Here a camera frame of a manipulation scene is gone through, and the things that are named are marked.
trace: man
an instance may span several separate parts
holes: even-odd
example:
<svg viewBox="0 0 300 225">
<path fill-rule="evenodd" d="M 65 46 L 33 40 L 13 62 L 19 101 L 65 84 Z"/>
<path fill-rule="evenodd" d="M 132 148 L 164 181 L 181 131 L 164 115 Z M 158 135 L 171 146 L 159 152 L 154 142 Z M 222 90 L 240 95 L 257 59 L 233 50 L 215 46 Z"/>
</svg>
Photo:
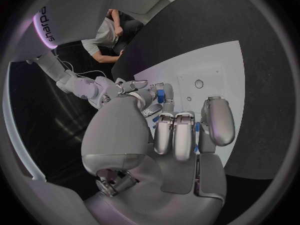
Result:
<svg viewBox="0 0 300 225">
<path fill-rule="evenodd" d="M 115 63 L 144 24 L 118 10 L 110 9 L 98 29 L 96 38 L 82 40 L 85 50 L 99 63 Z M 118 56 L 102 55 L 100 47 L 112 48 Z"/>
</svg>

